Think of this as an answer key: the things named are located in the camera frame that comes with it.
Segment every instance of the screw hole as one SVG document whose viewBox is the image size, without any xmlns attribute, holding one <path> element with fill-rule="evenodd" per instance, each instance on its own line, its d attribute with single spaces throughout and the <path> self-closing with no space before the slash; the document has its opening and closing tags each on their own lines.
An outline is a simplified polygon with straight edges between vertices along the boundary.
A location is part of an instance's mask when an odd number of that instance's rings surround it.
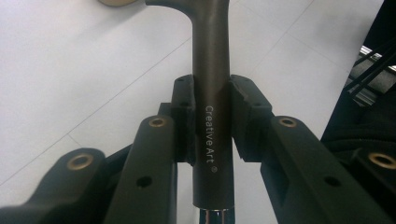
<svg viewBox="0 0 396 224">
<path fill-rule="evenodd" d="M 324 181 L 325 181 L 328 185 L 330 185 L 330 186 L 332 186 L 332 187 L 340 187 L 340 186 L 341 186 L 341 182 L 340 182 L 337 178 L 332 177 L 332 176 L 326 176 L 326 177 L 324 177 Z"/>
<path fill-rule="evenodd" d="M 91 165 L 93 162 L 93 156 L 86 153 L 78 154 L 77 156 L 73 157 L 68 163 L 67 168 L 69 170 L 81 170 L 85 167 Z"/>
<path fill-rule="evenodd" d="M 381 166 L 382 168 L 396 170 L 396 160 L 391 156 L 382 153 L 370 153 L 369 159 L 372 163 Z"/>
<path fill-rule="evenodd" d="M 136 180 L 136 185 L 140 189 L 145 189 L 146 187 L 150 186 L 152 183 L 151 177 L 143 176 Z"/>
<path fill-rule="evenodd" d="M 295 126 L 297 126 L 296 121 L 294 121 L 292 119 L 280 119 L 279 123 L 281 125 L 289 127 L 289 128 L 294 128 Z"/>
<path fill-rule="evenodd" d="M 165 125 L 165 122 L 166 122 L 165 119 L 156 118 L 156 119 L 152 119 L 149 122 L 149 126 L 154 127 L 154 128 L 159 128 L 159 127 L 162 127 L 163 125 Z"/>
</svg>

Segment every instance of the metal tube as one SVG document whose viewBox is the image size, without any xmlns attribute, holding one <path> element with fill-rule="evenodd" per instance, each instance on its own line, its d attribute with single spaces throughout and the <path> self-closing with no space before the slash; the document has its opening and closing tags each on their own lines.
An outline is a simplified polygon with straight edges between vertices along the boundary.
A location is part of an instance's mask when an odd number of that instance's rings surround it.
<svg viewBox="0 0 396 224">
<path fill-rule="evenodd" d="M 172 7 L 192 22 L 192 74 L 196 102 L 193 204 L 205 210 L 234 207 L 229 0 L 146 0 Z"/>
<path fill-rule="evenodd" d="M 210 211 L 200 210 L 200 224 L 234 224 L 235 213 L 233 209 Z"/>
</svg>

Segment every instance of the white tiled floor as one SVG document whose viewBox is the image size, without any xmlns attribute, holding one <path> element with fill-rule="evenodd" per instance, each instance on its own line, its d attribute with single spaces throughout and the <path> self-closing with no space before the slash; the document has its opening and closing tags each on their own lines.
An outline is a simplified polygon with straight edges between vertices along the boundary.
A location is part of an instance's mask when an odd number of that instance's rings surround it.
<svg viewBox="0 0 396 224">
<path fill-rule="evenodd" d="M 233 0 L 231 71 L 320 137 L 381 3 Z M 3 0 L 0 11 L 0 206 L 26 201 L 70 150 L 131 144 L 174 79 L 191 73 L 191 23 L 171 8 Z M 237 223 L 276 223 L 259 165 L 234 162 Z M 186 223 L 197 218 L 191 168 L 179 177 Z"/>
</svg>

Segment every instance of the black plastic bracket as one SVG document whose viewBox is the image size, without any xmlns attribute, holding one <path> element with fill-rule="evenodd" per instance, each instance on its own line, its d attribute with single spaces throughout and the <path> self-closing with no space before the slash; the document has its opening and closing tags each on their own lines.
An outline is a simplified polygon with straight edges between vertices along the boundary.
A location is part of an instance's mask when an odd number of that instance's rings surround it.
<svg viewBox="0 0 396 224">
<path fill-rule="evenodd" d="M 266 142 L 272 106 L 247 77 L 231 75 L 232 132 L 239 156 L 244 161 L 262 161 L 261 142 Z"/>
<path fill-rule="evenodd" d="M 142 121 L 104 223 L 176 223 L 175 131 L 170 117 Z"/>
<path fill-rule="evenodd" d="M 177 78 L 172 94 L 171 117 L 177 126 L 177 162 L 195 162 L 195 98 L 192 75 Z"/>
<path fill-rule="evenodd" d="M 396 220 L 396 151 L 384 148 L 355 150 L 347 169 Z"/>
<path fill-rule="evenodd" d="M 21 206 L 0 209 L 2 224 L 89 223 L 105 190 L 105 154 L 81 148 L 62 156 Z"/>
<path fill-rule="evenodd" d="M 393 223 L 299 120 L 271 119 L 262 178 L 279 223 Z"/>
</svg>

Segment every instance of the white floor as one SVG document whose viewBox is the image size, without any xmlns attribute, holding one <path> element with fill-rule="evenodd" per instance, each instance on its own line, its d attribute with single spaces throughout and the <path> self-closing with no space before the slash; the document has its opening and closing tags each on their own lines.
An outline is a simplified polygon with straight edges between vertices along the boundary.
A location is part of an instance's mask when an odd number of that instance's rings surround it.
<svg viewBox="0 0 396 224">
<path fill-rule="evenodd" d="M 231 71 L 277 115 L 321 137 L 382 0 L 232 0 Z M 191 23 L 136 2 L 0 2 L 0 207 L 24 203 L 63 154 L 131 144 L 142 119 L 191 73 Z M 276 223 L 259 164 L 236 154 L 237 223 Z M 179 165 L 178 223 L 197 220 Z"/>
</svg>

